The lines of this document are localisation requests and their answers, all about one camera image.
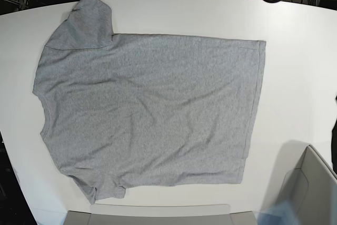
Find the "grey bin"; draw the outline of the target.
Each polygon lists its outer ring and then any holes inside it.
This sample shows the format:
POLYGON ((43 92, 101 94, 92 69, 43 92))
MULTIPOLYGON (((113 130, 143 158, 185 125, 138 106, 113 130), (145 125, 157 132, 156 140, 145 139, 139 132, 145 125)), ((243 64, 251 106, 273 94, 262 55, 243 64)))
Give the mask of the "grey bin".
POLYGON ((336 224, 336 174, 311 145, 279 197, 283 224, 336 224))
POLYGON ((228 204, 119 206, 94 204, 90 212, 69 211, 64 224, 257 224, 252 211, 231 213, 228 204))

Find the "grey T-shirt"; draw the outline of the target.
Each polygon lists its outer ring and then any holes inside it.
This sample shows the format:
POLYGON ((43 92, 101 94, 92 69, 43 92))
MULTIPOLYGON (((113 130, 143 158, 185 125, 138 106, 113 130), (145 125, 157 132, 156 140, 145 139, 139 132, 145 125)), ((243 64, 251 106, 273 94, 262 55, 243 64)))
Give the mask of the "grey T-shirt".
POLYGON ((80 0, 36 70, 41 137, 90 203, 140 186, 239 184, 265 48, 264 41, 115 34, 108 5, 80 0))

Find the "grey bin right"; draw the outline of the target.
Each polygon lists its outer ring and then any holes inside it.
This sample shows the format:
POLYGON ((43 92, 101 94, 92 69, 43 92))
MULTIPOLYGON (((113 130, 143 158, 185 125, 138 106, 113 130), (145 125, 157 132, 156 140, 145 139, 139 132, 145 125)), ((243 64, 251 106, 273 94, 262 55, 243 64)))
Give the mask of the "grey bin right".
POLYGON ((336 174, 311 145, 279 197, 283 224, 336 224, 336 174))

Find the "black object right edge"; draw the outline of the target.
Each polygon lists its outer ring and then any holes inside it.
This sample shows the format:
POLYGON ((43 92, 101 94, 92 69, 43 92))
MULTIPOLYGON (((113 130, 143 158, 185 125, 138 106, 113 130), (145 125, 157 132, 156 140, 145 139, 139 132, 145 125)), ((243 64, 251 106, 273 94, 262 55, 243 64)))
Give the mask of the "black object right edge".
POLYGON ((337 165, 337 121, 332 129, 332 139, 331 139, 331 160, 332 160, 332 168, 336 173, 336 165, 337 165))

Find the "grey bin front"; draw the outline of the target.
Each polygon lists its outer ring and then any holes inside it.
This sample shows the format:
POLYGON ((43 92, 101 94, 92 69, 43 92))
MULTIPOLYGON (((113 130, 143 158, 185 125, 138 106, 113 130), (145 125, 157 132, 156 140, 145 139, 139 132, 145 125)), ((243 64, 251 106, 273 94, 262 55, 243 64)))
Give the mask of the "grey bin front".
POLYGON ((119 206, 94 204, 90 212, 69 211, 64 224, 257 224, 252 211, 231 213, 228 204, 119 206))

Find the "blue cloth in bin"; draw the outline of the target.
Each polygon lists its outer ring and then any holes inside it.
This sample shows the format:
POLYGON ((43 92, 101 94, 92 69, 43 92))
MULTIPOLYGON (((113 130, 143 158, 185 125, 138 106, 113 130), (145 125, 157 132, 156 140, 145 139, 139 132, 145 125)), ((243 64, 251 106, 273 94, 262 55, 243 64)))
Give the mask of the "blue cloth in bin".
POLYGON ((257 224, 293 225, 298 224, 298 221, 290 201, 283 201, 264 212, 260 212, 257 215, 257 224))

